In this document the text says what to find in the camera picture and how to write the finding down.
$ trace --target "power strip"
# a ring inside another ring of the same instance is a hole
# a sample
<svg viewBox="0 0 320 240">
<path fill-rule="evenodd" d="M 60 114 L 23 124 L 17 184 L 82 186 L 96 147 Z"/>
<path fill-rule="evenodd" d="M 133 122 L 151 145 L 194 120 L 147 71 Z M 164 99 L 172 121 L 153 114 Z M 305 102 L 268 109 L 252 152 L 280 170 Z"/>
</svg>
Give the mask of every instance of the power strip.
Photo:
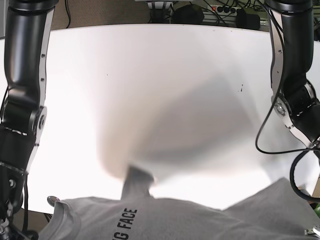
<svg viewBox="0 0 320 240">
<path fill-rule="evenodd" d="M 211 11 L 216 11 L 220 16 L 237 16 L 237 11 L 241 9 L 240 7 L 229 7 L 224 5 L 210 5 L 207 9 Z"/>
</svg>

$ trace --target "gray t-shirt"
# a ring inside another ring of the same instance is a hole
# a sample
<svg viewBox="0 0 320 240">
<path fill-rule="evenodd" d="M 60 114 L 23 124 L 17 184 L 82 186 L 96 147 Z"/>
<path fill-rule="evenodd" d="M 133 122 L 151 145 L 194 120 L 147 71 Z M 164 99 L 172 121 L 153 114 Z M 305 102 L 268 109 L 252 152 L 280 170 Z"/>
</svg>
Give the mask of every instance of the gray t-shirt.
<svg viewBox="0 0 320 240">
<path fill-rule="evenodd" d="M 304 229 L 320 225 L 320 219 L 286 179 L 224 211 L 155 199 L 149 194 L 152 182 L 150 175 L 131 168 L 121 200 L 88 197 L 56 203 L 39 240 L 317 239 L 304 236 Z"/>
</svg>

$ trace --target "screw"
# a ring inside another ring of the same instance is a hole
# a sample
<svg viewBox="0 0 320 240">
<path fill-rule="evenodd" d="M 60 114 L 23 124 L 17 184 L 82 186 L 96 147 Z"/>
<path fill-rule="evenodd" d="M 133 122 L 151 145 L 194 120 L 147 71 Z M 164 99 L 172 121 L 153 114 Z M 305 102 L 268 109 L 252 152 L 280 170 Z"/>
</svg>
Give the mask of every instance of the screw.
<svg viewBox="0 0 320 240">
<path fill-rule="evenodd" d="M 16 182 L 12 179 L 9 180 L 10 183 L 10 188 L 15 188 L 16 187 Z"/>
<path fill-rule="evenodd" d="M 286 110 L 285 110 L 284 107 L 282 106 L 282 103 L 280 103 L 280 102 L 277 101 L 274 107 L 275 107 L 276 111 L 277 111 L 280 115 L 282 115 L 282 116 L 286 115 Z"/>
<path fill-rule="evenodd" d="M 46 120 L 45 115 L 42 115 L 42 116 L 40 117 L 40 121 L 39 121 L 39 128 L 40 128 L 40 129 L 42 129 L 42 128 L 44 127 L 44 125 L 45 125 L 45 120 Z"/>
</svg>

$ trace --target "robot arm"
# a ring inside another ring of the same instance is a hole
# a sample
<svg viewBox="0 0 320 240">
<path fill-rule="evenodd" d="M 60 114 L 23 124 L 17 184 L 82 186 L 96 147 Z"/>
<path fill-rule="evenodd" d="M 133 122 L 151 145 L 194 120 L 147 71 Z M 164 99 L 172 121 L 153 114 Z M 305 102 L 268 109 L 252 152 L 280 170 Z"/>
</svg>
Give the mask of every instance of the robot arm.
<svg viewBox="0 0 320 240">
<path fill-rule="evenodd" d="M 47 109 L 46 59 L 58 0 L 10 0 L 4 70 L 7 94 L 0 124 L 0 239 L 22 205 L 22 190 L 39 146 Z"/>
<path fill-rule="evenodd" d="M 320 103 L 306 78 L 314 52 L 312 1 L 266 0 L 265 3 L 276 21 L 269 16 L 272 100 L 277 98 L 274 109 L 296 138 L 307 148 L 314 148 L 320 139 Z"/>
</svg>

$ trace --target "white tabletop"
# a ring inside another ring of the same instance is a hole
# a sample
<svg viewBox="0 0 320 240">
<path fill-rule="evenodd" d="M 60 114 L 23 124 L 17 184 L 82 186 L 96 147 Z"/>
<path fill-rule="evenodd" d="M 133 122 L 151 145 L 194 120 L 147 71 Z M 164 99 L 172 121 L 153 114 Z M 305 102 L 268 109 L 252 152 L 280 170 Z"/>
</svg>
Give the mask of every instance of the white tabletop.
<svg viewBox="0 0 320 240">
<path fill-rule="evenodd" d="M 0 41 L 0 56 L 4 54 Z M 119 199 L 128 163 L 157 179 L 155 197 L 224 209 L 267 187 L 297 153 L 255 149 L 271 105 L 269 33 L 193 25 L 110 25 L 52 31 L 47 121 L 28 178 L 29 209 L 47 196 Z M 0 96 L 6 81 L 0 58 Z M 320 92 L 320 45 L 307 76 Z M 300 148 L 272 114 L 259 144 Z M 296 169 L 312 192 L 309 153 Z"/>
</svg>

